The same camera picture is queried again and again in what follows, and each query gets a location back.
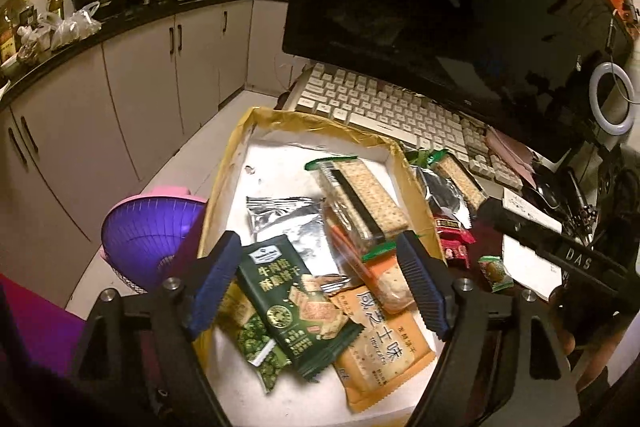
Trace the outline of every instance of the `black cabinet handle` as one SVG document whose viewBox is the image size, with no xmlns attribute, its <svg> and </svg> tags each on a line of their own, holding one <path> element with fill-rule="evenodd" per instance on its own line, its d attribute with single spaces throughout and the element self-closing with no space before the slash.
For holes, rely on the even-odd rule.
<svg viewBox="0 0 640 427">
<path fill-rule="evenodd" d="M 31 140 L 31 145 L 33 145 L 33 151 L 37 154 L 38 153 L 38 146 L 36 145 L 36 142 L 33 140 L 33 136 L 31 136 L 31 131 L 29 130 L 29 126 L 27 125 L 27 121 L 25 120 L 25 118 L 23 116 L 20 117 L 20 123 L 22 124 L 22 127 L 24 127 L 24 130 L 27 133 L 27 136 L 29 137 L 29 140 Z"/>
<path fill-rule="evenodd" d="M 16 150 L 18 151 L 18 154 L 20 155 L 20 160 L 22 160 L 22 165 L 24 165 L 25 169 L 28 169 L 29 166 L 27 164 L 27 158 L 25 158 L 24 154 L 22 153 L 22 149 L 20 149 L 20 146 L 18 145 L 18 140 L 15 139 L 14 130 L 11 129 L 11 127 L 9 127 L 9 138 L 11 138 L 11 141 L 14 142 L 14 147 L 16 148 Z"/>
</svg>

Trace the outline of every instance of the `screw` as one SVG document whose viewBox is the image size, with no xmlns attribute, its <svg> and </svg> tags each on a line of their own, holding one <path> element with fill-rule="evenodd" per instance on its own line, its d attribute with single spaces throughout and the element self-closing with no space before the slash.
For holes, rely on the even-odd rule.
<svg viewBox="0 0 640 427">
<path fill-rule="evenodd" d="M 538 300 L 538 296 L 536 295 L 536 293 L 529 289 L 522 290 L 522 296 L 527 302 L 533 302 Z"/>
<path fill-rule="evenodd" d="M 103 302 L 111 302 L 116 298 L 116 290 L 113 288 L 107 288 L 100 293 L 100 300 Z"/>
<path fill-rule="evenodd" d="M 174 291 L 180 287 L 180 282 L 180 279 L 178 279 L 177 277 L 169 277 L 168 279 L 162 281 L 162 286 L 165 290 Z"/>
<path fill-rule="evenodd" d="M 466 277 L 456 280 L 456 285 L 463 292 L 470 292 L 474 288 L 474 282 Z"/>
</svg>

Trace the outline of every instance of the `computer monitor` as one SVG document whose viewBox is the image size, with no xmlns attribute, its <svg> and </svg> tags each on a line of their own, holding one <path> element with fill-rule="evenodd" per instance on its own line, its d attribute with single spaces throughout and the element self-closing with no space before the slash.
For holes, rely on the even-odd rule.
<svg viewBox="0 0 640 427">
<path fill-rule="evenodd" d="M 609 0 L 290 0 L 284 51 L 434 98 L 557 161 L 584 140 L 612 20 L 614 61 L 632 49 L 612 14 Z"/>
</svg>

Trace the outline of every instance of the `bottle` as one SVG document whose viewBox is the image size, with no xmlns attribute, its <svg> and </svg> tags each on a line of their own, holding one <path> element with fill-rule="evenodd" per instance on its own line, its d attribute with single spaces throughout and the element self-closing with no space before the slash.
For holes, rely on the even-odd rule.
<svg viewBox="0 0 640 427">
<path fill-rule="evenodd" d="M 31 26 L 32 29 L 36 29 L 38 25 L 38 12 L 36 11 L 31 0 L 22 0 L 23 8 L 18 15 L 20 26 Z"/>
<path fill-rule="evenodd" d="M 13 57 L 17 51 L 15 29 L 8 11 L 4 10 L 4 15 L 0 18 L 0 64 Z"/>
<path fill-rule="evenodd" d="M 49 1 L 49 5 L 47 6 L 47 10 L 51 13 L 57 14 L 61 19 L 65 18 L 65 6 L 63 0 L 47 0 Z"/>
</svg>

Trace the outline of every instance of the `kitchen counter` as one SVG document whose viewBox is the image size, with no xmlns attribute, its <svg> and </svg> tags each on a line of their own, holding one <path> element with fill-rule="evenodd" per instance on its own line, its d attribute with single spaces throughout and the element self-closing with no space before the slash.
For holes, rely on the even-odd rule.
<svg viewBox="0 0 640 427">
<path fill-rule="evenodd" d="M 7 107 L 21 93 L 33 86 L 47 73 L 101 42 L 164 17 L 233 1 L 241 0 L 162 0 L 145 6 L 137 6 L 135 10 L 125 10 L 119 15 L 112 16 L 102 22 L 102 28 L 95 35 L 53 53 L 47 60 L 28 71 L 28 73 L 25 73 L 17 80 L 12 80 L 11 86 L 0 100 L 0 110 Z"/>
</svg>

